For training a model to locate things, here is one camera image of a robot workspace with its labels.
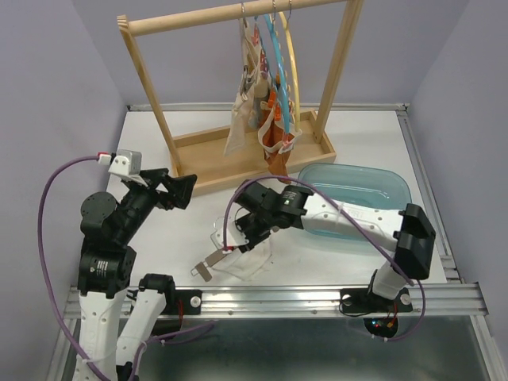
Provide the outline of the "white underwear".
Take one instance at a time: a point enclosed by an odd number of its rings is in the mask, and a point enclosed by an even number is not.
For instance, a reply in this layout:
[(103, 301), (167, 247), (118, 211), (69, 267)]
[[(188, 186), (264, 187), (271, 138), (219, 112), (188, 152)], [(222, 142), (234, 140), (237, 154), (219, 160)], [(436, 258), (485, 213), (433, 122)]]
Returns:
[(212, 269), (215, 272), (231, 275), (242, 281), (252, 280), (255, 275), (265, 271), (272, 257), (271, 238), (261, 242), (247, 252), (235, 249), (225, 255)]

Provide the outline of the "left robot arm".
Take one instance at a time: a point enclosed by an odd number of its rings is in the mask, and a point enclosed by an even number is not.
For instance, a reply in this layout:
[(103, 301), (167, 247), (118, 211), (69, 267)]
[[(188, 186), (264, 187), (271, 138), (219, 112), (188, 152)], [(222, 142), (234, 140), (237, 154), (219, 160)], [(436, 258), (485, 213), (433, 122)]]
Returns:
[(83, 201), (78, 277), (83, 354), (76, 358), (75, 380), (136, 380), (157, 318), (172, 309), (183, 313), (172, 276), (147, 274), (129, 320), (119, 325), (137, 255), (129, 242), (153, 209), (186, 209), (197, 179), (172, 178), (166, 168), (143, 170), (139, 182), (124, 180), (128, 191), (121, 201), (105, 191)]

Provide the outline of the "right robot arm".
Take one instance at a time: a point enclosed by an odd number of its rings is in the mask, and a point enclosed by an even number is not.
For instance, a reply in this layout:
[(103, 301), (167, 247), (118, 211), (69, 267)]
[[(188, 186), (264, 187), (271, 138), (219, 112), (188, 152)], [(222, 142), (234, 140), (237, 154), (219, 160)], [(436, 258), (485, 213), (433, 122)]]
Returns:
[(248, 252), (277, 229), (365, 239), (385, 259), (365, 291), (366, 303), (375, 310), (390, 305), (404, 286), (429, 278), (436, 231), (419, 205), (409, 203), (402, 210), (358, 206), (332, 199), (297, 179), (288, 179), (281, 191), (258, 179), (247, 180), (229, 204), (247, 213), (224, 221), (222, 245), (226, 250)]

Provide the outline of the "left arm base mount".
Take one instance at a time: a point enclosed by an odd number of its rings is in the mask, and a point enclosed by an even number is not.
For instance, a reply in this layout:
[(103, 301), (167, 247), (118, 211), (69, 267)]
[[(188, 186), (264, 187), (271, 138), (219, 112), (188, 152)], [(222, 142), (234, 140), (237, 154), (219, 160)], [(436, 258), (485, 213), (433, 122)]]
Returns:
[(176, 289), (166, 297), (163, 316), (196, 316), (201, 313), (202, 290)]

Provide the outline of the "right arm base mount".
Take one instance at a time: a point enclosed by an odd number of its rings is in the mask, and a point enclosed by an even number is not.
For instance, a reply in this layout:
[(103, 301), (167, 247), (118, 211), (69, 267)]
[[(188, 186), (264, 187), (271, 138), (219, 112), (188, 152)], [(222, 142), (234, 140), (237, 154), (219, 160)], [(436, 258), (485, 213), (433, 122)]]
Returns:
[(403, 288), (394, 300), (380, 297), (367, 288), (345, 288), (340, 291), (339, 310), (348, 316), (409, 313), (414, 310), (408, 290)]

